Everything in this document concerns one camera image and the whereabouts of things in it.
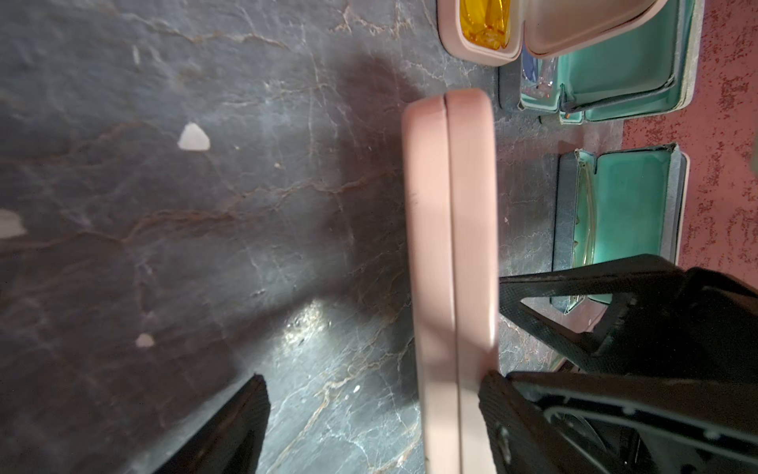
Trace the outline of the pink case with tortoise sunglasses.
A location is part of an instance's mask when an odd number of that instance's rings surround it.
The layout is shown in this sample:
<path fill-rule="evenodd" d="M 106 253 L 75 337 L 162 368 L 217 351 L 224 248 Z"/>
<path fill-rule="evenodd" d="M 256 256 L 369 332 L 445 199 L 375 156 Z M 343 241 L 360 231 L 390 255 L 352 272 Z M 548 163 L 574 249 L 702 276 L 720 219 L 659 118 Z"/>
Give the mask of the pink case with tortoise sunglasses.
<path fill-rule="evenodd" d="M 408 256 L 424 467 L 492 473 L 479 389 L 499 366 L 493 108 L 479 89 L 402 116 Z"/>

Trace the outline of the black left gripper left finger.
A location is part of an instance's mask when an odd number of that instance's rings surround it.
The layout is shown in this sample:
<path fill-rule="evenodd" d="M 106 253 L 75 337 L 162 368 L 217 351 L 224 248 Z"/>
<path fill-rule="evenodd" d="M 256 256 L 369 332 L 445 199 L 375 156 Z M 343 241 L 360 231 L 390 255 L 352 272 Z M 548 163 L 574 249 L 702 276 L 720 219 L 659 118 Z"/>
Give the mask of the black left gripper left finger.
<path fill-rule="evenodd" d="M 268 428 L 270 399 L 260 374 L 245 382 L 159 473 L 254 473 Z"/>

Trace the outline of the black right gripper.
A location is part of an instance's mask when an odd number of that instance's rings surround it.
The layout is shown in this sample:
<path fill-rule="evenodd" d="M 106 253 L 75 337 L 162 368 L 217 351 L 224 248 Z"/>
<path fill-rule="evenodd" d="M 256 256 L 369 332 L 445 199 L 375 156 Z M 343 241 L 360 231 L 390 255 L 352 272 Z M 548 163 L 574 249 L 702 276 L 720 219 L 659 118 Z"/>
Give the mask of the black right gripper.
<path fill-rule="evenodd" d="M 511 373 L 547 419 L 631 429 L 655 462 L 756 462 L 753 286 L 642 255 L 505 276 L 499 312 L 582 371 L 650 376 Z"/>

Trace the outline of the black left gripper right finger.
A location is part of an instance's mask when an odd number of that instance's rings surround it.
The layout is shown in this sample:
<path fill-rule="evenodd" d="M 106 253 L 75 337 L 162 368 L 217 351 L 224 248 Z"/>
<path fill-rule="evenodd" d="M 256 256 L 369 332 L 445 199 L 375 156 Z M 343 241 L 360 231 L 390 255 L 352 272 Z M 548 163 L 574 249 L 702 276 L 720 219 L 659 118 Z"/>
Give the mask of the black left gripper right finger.
<path fill-rule="evenodd" d="M 542 412 L 497 371 L 485 375 L 479 389 L 497 473 L 599 473 Z"/>

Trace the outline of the case with clear yellow glasses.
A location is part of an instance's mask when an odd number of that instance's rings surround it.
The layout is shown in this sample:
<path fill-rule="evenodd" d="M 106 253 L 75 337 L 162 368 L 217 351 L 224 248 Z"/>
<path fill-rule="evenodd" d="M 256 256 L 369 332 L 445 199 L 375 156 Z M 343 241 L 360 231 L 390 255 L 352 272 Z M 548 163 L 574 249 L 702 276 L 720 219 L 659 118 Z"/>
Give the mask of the case with clear yellow glasses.
<path fill-rule="evenodd" d="M 690 158 L 676 143 L 558 161 L 552 270 L 639 255 L 676 264 Z"/>

